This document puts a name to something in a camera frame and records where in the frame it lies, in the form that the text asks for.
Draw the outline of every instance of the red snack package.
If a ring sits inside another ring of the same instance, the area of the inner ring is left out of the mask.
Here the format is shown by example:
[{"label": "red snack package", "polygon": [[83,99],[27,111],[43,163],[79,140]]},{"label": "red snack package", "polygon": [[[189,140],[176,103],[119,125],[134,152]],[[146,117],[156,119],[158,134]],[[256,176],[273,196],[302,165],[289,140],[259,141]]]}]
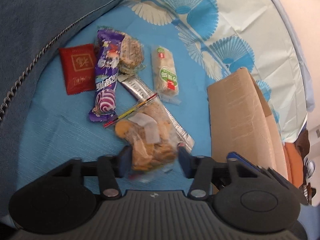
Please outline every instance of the red snack package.
[{"label": "red snack package", "polygon": [[64,82],[68,95],[95,89],[93,44],[59,48]]}]

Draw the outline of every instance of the brown cardboard box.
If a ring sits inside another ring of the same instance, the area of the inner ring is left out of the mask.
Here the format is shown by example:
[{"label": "brown cardboard box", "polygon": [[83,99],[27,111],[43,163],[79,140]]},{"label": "brown cardboard box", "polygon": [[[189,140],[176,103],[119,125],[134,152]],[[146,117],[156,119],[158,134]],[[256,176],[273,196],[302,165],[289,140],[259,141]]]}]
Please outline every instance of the brown cardboard box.
[{"label": "brown cardboard box", "polygon": [[236,151],[288,179],[281,138],[270,107],[246,68],[208,87],[212,157]]}]

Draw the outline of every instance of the purple snack package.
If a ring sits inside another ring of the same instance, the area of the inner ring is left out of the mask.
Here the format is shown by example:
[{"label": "purple snack package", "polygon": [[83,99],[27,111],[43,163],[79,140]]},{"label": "purple snack package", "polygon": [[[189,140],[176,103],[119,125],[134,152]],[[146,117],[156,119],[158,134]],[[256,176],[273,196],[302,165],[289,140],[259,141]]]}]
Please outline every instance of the purple snack package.
[{"label": "purple snack package", "polygon": [[116,85],[121,42],[124,35],[112,29],[98,30],[100,50],[95,65],[96,93],[94,108],[89,112],[92,122],[116,118]]}]

